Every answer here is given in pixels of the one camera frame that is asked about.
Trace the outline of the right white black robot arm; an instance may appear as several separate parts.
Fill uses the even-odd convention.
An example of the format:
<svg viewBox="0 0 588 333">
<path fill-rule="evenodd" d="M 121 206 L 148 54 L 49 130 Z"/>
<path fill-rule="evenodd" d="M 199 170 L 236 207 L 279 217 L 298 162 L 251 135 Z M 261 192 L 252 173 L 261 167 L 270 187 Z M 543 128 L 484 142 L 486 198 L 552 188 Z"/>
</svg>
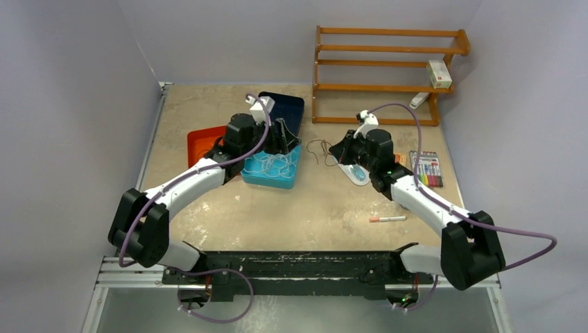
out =
<svg viewBox="0 0 588 333">
<path fill-rule="evenodd" d="M 439 275 L 465 290 L 505 268 L 505 257 L 492 217 L 471 213 L 425 187 L 412 171 L 396 162 L 392 137 L 382 129 L 366 135 L 348 130 L 329 148 L 343 165 L 359 165 L 374 189 L 406 208 L 441 239 L 440 246 L 409 245 L 389 264 L 391 277 L 406 282 L 416 273 Z"/>
</svg>

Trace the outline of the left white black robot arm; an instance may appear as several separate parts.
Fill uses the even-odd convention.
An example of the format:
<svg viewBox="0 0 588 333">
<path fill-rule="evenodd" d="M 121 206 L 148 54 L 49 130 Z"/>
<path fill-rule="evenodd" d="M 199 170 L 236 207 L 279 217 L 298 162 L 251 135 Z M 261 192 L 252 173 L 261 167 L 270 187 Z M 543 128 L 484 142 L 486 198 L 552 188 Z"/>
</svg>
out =
<svg viewBox="0 0 588 333">
<path fill-rule="evenodd" d="M 143 267 L 172 266 L 191 284 L 204 280 L 207 265 L 199 260 L 202 252 L 170 238 L 172 219 L 208 191 L 223 186 L 243 169 L 245 159 L 256 153 L 290 153 L 301 140 L 283 119 L 255 121 L 250 114 L 235 114 L 225 133 L 214 142 L 190 169 L 163 185 L 146 191 L 135 188 L 121 197 L 107 240 L 129 262 Z"/>
</svg>

